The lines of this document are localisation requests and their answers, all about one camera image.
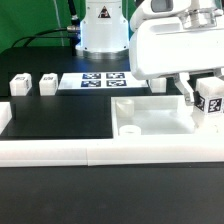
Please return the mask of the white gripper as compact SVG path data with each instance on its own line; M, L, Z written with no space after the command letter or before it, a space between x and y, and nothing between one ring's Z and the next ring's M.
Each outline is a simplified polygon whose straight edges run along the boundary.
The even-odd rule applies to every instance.
M132 35L129 61L139 80L175 74L174 83L187 106L195 104L189 73L224 67L224 16L212 28L187 30L178 17L143 22Z

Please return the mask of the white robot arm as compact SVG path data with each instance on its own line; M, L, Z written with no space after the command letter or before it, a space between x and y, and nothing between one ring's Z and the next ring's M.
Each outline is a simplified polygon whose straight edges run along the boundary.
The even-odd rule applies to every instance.
M189 77L224 71L224 10L215 0L134 1L127 20L122 0L85 0L77 53L94 59L127 54L136 79L172 77L192 105Z

